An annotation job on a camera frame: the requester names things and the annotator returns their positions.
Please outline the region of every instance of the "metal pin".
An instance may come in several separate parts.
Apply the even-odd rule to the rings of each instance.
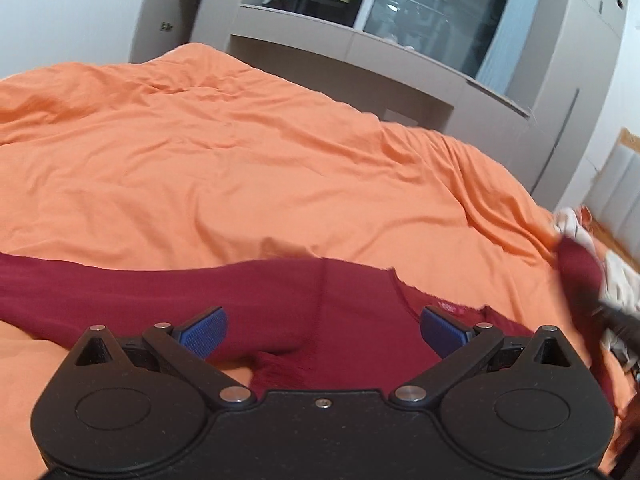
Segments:
[[[316,406],[318,408],[322,408],[323,410],[330,408],[333,403],[330,399],[318,399],[316,400]]]
[[[419,402],[427,396],[427,392],[420,386],[413,386],[412,384],[406,384],[400,386],[396,390],[396,397],[404,402]]]
[[[251,390],[244,386],[228,386],[220,390],[220,399],[239,404],[251,398]]]

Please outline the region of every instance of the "orange bedsheet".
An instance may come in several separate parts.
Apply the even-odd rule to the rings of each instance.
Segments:
[[[112,269],[341,258],[530,328],[557,324],[581,348],[550,215],[502,166],[203,45],[0,82],[0,183],[5,253]],[[44,468],[28,415],[63,351],[2,329],[0,470],[27,480]]]

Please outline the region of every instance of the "blue textured pad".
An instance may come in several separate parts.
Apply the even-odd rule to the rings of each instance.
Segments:
[[[420,316],[420,333],[425,343],[433,348],[441,359],[468,343],[466,333],[428,308],[425,308]]]
[[[178,342],[200,359],[206,359],[226,335],[226,313],[221,308],[183,330]]]

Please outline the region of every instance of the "cabinet handle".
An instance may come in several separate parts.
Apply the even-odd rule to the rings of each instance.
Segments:
[[[533,185],[533,188],[531,189],[531,194],[533,194],[535,192],[536,188],[538,187],[538,184],[540,184],[540,180],[542,180],[542,176],[545,174],[546,168],[548,168],[549,163],[551,162],[551,158],[554,156],[554,153],[556,152],[556,149],[558,148],[558,144],[560,144],[560,141],[562,140],[562,136],[564,135],[564,131],[566,130],[566,126],[569,123],[569,120],[571,119],[571,115],[574,113],[575,103],[578,101],[578,96],[579,95],[580,95],[580,89],[576,88],[575,89],[574,98],[572,99],[571,105],[569,106],[569,109],[567,110],[567,113],[564,116],[564,121],[562,122],[562,127],[560,128],[560,132],[558,133],[558,137],[556,137],[556,143],[554,144],[553,148],[551,149],[551,153],[549,153],[549,156],[546,158],[545,165],[543,166],[542,171],[540,171],[540,174],[538,175],[538,179],[536,180],[536,183]]]

